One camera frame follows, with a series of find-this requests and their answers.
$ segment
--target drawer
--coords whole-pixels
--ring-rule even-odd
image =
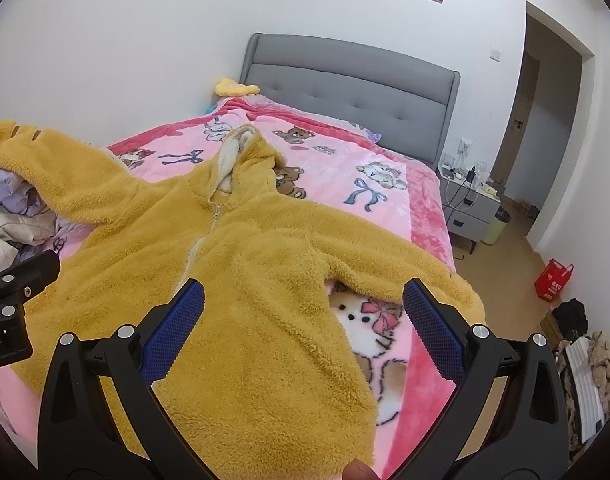
[[[447,207],[451,207],[447,199],[454,206],[464,199],[463,202],[458,204],[457,209],[463,210],[462,212],[467,215],[478,218],[488,224],[501,205],[500,202],[496,202],[493,198],[467,190],[465,186],[460,187],[460,184],[445,180],[444,178],[440,180],[440,199],[442,204]]]
[[[450,233],[464,236],[473,242],[479,242],[487,231],[489,224],[478,218],[460,211],[454,211],[448,206],[445,208],[444,213],[445,220],[448,220],[447,229]]]

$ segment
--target power outlet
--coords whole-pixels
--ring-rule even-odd
[[[471,148],[471,140],[470,139],[460,139],[460,144],[458,145],[457,153],[469,153],[469,149]]]
[[[498,48],[492,48],[489,51],[489,57],[492,58],[494,61],[497,61],[498,63],[501,62],[501,51]]]

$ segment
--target yellow fleece hoodie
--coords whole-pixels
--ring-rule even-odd
[[[148,184],[53,130],[0,122],[0,168],[57,213],[98,227],[27,306],[34,356],[16,365],[43,388],[59,336],[111,335],[166,303],[187,278],[205,288],[200,321],[156,395],[221,478],[330,478],[371,463],[376,404],[324,281],[401,302],[420,277],[468,322],[480,298],[415,245],[361,218],[275,189],[282,156],[252,126],[191,173]],[[138,449],[115,391],[117,425]]]

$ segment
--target blue ribbon print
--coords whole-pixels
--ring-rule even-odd
[[[385,195],[371,189],[371,187],[369,187],[363,179],[357,178],[354,180],[354,184],[360,189],[357,189],[351,195],[349,195],[349,198],[344,201],[345,204],[354,205],[356,203],[356,197],[364,191],[371,191],[371,200],[365,205],[365,211],[368,213],[371,213],[371,206],[377,204],[378,200],[382,200],[383,202],[387,201],[387,197]]]
[[[175,164],[176,162],[190,162],[192,164],[198,164],[202,162],[202,159],[198,156],[203,152],[203,150],[191,150],[189,153],[185,153],[184,155],[159,155],[158,158],[163,158],[166,156],[170,156],[172,158],[177,158],[179,160],[164,160],[163,165],[167,164]]]

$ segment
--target gray upholstered headboard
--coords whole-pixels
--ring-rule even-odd
[[[435,169],[460,74],[358,43],[255,34],[240,82],[293,108],[360,124],[382,135],[382,147]]]

